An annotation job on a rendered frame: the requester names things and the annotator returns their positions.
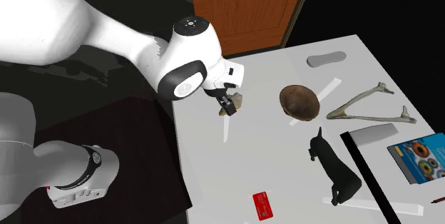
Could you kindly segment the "pale wishbone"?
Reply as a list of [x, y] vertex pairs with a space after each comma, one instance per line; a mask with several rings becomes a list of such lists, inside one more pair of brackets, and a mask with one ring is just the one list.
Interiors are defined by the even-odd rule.
[[326, 115], [327, 120], [349, 120], [349, 119], [357, 119], [357, 120], [364, 120], [364, 121], [376, 121], [376, 122], [389, 122], [389, 123], [411, 123], [416, 124], [417, 120], [415, 118], [412, 118], [409, 115], [409, 112], [407, 110], [406, 106], [402, 106], [402, 112], [401, 115], [398, 117], [393, 118], [382, 118], [382, 117], [371, 117], [371, 116], [351, 116], [346, 114], [346, 110], [353, 105], [354, 103], [362, 100], [363, 98], [366, 98], [376, 92], [381, 93], [388, 93], [388, 94], [394, 94], [393, 91], [390, 91], [385, 83], [379, 82], [377, 86], [374, 88], [371, 88], [367, 91], [364, 91], [355, 97], [351, 98], [348, 102], [340, 106], [339, 108], [336, 108], [335, 110], [329, 112]]

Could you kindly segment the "red card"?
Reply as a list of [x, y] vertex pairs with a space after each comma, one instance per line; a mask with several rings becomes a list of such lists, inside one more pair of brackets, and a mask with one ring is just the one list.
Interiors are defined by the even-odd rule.
[[273, 217], [273, 212], [270, 206], [270, 202], [265, 191], [261, 193], [256, 193], [252, 196], [253, 202], [255, 204], [255, 209], [259, 221], [267, 220]]

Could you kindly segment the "brown wooden door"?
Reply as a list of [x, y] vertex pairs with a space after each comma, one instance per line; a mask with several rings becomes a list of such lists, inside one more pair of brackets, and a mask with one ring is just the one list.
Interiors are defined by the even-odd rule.
[[279, 46], [298, 0], [193, 0], [195, 14], [207, 19], [229, 56]]

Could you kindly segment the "dark robot stand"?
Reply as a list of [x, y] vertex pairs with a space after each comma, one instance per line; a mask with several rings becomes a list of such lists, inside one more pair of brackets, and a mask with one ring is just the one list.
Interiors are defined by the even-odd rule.
[[129, 97], [37, 130], [35, 142], [98, 145], [120, 161], [103, 198], [57, 209], [35, 190], [19, 208], [17, 224], [188, 224], [192, 203], [174, 163], [154, 102]]

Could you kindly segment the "black animal figure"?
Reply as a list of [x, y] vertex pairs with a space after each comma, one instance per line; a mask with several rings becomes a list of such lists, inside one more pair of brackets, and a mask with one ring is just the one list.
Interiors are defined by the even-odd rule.
[[351, 199], [362, 187], [362, 180], [343, 161], [339, 159], [331, 145], [322, 136], [322, 127], [310, 140], [308, 149], [310, 160], [321, 163], [328, 178], [332, 181], [331, 204], [337, 206]]

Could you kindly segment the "blue book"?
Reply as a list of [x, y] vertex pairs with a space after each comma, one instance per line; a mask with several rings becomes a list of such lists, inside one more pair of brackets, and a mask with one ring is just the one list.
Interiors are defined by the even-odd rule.
[[388, 146], [387, 150], [410, 184], [423, 184], [445, 178], [443, 133]]

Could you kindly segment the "brown wooden bowl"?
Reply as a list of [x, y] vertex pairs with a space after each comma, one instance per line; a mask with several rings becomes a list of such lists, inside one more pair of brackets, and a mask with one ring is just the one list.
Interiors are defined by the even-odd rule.
[[280, 105], [288, 116], [300, 121], [311, 121], [319, 115], [316, 94], [306, 86], [289, 85], [280, 91]]

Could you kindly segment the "beige stone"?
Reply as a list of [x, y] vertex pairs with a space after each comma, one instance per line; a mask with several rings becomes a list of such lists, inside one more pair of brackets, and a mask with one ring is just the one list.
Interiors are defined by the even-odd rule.
[[[234, 94], [228, 95], [227, 97], [232, 100], [232, 102], [235, 105], [236, 110], [238, 110], [242, 106], [242, 95], [240, 93], [235, 92]], [[226, 113], [226, 111], [223, 108], [221, 108], [219, 113], [218, 113], [218, 115], [219, 116], [226, 116], [227, 113]]]

